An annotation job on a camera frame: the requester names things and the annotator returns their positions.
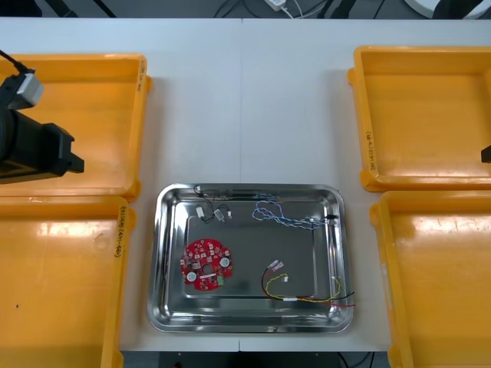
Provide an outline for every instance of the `metal tray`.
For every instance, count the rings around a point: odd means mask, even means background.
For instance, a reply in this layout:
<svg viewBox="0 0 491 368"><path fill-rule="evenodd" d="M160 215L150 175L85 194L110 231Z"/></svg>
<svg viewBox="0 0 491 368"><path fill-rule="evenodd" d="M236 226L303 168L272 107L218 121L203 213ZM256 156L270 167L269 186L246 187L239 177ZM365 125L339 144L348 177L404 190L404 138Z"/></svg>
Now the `metal tray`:
<svg viewBox="0 0 491 368"><path fill-rule="evenodd" d="M334 295L351 292L344 228L344 205L339 193L327 186L264 184L200 184L214 207L227 204L232 218L204 223L196 214L200 204L210 213L196 185L165 188L157 201L153 258L148 295L150 322L161 331L235 333L336 333L353 317L352 307L267 298L261 276L275 259L282 261L288 283L275 283L275 293ZM257 221L252 211L259 200L280 202L285 216L303 219L336 215L317 230L289 228L274 221ZM187 245L214 238L230 250L233 276L214 291L185 285L180 258ZM353 303L348 297L347 304Z"/></svg>

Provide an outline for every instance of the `tray label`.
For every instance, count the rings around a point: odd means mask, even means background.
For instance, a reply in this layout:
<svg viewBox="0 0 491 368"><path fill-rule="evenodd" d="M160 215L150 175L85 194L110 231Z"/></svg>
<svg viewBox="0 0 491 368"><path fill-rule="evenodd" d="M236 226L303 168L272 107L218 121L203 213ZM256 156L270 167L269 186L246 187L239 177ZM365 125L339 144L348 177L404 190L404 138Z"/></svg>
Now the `tray label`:
<svg viewBox="0 0 491 368"><path fill-rule="evenodd" d="M143 83L143 79L145 78L145 61L140 62L140 74L138 75L138 86L137 91L141 92L141 85Z"/></svg>
<svg viewBox="0 0 491 368"><path fill-rule="evenodd" d="M371 132L367 131L365 133L368 141L368 157L370 158L370 170L376 171L377 167L375 167L375 146L374 140Z"/></svg>
<svg viewBox="0 0 491 368"><path fill-rule="evenodd" d="M127 207L124 205L120 208L120 215L117 220L117 240L114 249L114 257L119 258L123 254L123 238L126 231L126 214Z"/></svg>

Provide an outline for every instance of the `white wire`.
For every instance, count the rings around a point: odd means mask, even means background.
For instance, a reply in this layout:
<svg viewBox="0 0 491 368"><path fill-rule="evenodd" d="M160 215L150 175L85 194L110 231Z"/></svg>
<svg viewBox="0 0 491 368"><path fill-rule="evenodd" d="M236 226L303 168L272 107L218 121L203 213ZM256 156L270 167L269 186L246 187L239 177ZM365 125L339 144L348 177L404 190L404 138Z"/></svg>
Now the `white wire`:
<svg viewBox="0 0 491 368"><path fill-rule="evenodd" d="M297 0L293 0L293 2L297 5L298 11L300 12L300 19L303 19L304 14L302 13L302 8L300 8L300 4L297 2Z"/></svg>
<svg viewBox="0 0 491 368"><path fill-rule="evenodd" d="M295 18L293 18L293 15L291 15L291 14L290 14L290 12L289 12L288 10L286 10L286 8L285 8L285 7L283 7L283 8L282 8L282 10L283 10L283 12L284 12L284 13L285 13L285 14L286 14L288 17L290 17L291 19L295 19Z"/></svg>
<svg viewBox="0 0 491 368"><path fill-rule="evenodd" d="M312 10L310 13L304 14L304 19L311 17L312 15L316 15L317 13L319 13L322 10L322 8L324 8L324 2L322 4L320 4L317 7L317 9Z"/></svg>

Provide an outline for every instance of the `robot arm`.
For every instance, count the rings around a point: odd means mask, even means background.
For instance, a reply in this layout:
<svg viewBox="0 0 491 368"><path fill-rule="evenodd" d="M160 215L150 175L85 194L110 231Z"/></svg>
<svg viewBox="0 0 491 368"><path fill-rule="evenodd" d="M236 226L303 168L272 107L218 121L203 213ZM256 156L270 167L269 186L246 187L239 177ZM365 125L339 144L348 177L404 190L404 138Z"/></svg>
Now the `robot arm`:
<svg viewBox="0 0 491 368"><path fill-rule="evenodd" d="M84 161L71 152L74 138L54 123L41 124L17 110L33 107L43 86L28 69L3 51L18 75L0 86L0 184L82 173Z"/></svg>

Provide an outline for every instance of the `twisted blue and white wire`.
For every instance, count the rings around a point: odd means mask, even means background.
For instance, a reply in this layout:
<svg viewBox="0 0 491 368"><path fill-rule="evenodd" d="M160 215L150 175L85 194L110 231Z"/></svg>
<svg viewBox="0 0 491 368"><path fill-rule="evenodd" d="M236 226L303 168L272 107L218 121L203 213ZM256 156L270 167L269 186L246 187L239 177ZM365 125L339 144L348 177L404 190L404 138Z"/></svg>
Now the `twisted blue and white wire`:
<svg viewBox="0 0 491 368"><path fill-rule="evenodd" d="M275 215L273 211L267 209L264 205L272 205L277 208L279 215ZM315 230L328 224L327 218L304 217L302 219L287 218L283 214L281 205L274 201L259 201L255 204L255 209L252 212L252 217L257 221L273 220L277 223L288 226L290 228L305 228L307 230Z"/></svg>

